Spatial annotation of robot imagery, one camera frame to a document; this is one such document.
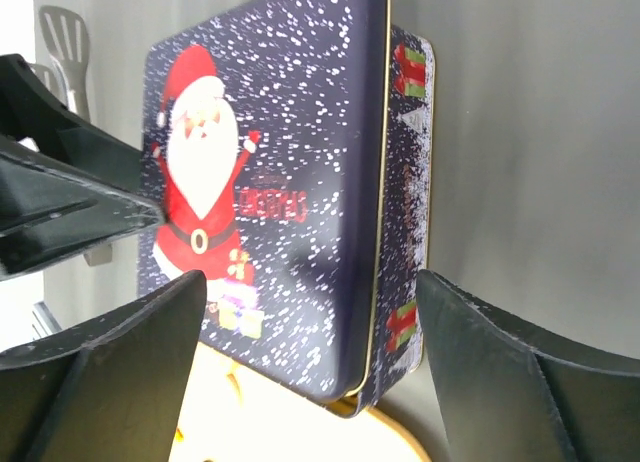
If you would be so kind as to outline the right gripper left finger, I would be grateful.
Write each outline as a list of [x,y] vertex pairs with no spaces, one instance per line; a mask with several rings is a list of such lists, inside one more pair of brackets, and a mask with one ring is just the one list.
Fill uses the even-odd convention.
[[205,304],[191,271],[2,352],[2,460],[168,460]]

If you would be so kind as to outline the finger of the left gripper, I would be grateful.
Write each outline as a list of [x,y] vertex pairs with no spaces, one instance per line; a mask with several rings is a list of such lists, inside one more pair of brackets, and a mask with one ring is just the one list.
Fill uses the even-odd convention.
[[1,58],[1,277],[165,223],[141,153],[71,112],[19,54]]

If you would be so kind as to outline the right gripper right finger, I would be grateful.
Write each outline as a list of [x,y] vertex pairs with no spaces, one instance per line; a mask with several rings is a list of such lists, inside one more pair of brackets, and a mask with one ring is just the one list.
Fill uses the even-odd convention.
[[572,341],[441,275],[417,305],[454,461],[636,461],[639,362]]

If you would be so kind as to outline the steel serving tongs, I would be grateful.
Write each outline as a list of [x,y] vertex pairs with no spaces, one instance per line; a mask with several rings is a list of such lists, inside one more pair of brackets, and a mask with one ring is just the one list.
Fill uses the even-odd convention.
[[55,5],[42,5],[38,17],[63,101],[71,112],[90,122],[86,83],[90,39],[85,21],[78,13]]

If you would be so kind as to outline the square cookie tin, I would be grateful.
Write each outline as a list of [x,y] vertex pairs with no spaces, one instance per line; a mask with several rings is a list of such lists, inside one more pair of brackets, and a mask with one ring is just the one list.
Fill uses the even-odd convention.
[[422,361],[416,278],[428,261],[435,55],[430,42],[390,31],[383,217],[367,366],[356,391],[328,404],[350,418]]

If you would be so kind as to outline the gold tin lid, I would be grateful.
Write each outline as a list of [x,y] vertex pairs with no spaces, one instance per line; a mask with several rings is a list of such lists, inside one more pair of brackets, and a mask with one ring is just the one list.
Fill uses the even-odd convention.
[[321,403],[365,378],[388,0],[252,0],[154,43],[137,289],[206,279],[202,341]]

